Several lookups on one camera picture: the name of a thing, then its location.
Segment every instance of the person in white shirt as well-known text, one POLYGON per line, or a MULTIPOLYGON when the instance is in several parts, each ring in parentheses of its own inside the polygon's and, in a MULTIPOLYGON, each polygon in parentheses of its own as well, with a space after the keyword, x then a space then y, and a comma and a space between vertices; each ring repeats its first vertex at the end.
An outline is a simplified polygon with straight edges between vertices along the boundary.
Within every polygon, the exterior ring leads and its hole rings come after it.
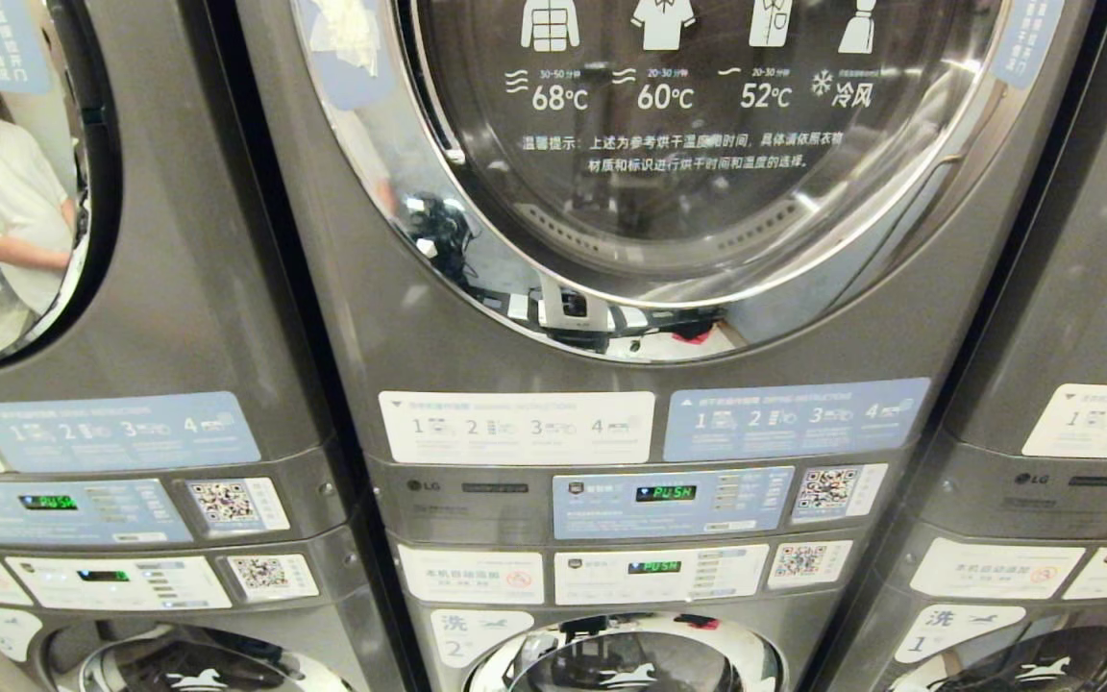
POLYGON ((75 239, 75 202, 24 127, 0 118, 0 270, 20 301, 44 314, 75 239))

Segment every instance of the blue instruction label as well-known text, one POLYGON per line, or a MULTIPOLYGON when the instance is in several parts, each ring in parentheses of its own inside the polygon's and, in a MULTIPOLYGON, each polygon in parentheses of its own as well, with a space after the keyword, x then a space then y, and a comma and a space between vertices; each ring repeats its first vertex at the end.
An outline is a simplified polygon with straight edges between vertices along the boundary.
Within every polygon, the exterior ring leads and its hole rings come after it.
POLYGON ((49 91, 49 64, 25 0, 0 0, 0 91, 49 91))
POLYGON ((154 477, 0 483, 0 543, 139 546, 189 540, 190 531, 154 477))
POLYGON ((669 402, 664 461, 844 455, 901 446, 930 381, 682 390, 669 402))
POLYGON ((0 452, 23 473, 259 461, 259 446, 228 391, 0 404, 0 452))
POLYGON ((1036 82, 1053 34, 1058 30, 1065 0, 1015 0, 1006 21, 1006 31, 994 55, 994 76, 1015 89, 1036 82))

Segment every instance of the qr code sticker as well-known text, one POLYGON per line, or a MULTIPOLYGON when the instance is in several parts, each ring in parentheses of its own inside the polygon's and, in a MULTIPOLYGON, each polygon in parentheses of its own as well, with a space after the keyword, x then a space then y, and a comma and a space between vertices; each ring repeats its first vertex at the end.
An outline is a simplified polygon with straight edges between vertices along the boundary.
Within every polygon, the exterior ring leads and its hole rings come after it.
POLYGON ((834 509, 848 506, 857 469, 809 469, 797 492, 797 506, 813 509, 834 509))
POLYGON ((775 577, 813 577, 823 570, 826 546, 782 546, 775 577))
POLYGON ((190 494, 211 523, 259 519, 246 483, 194 483, 190 494))
POLYGON ((279 557, 230 557, 237 578, 247 591, 289 588, 289 572, 279 557))

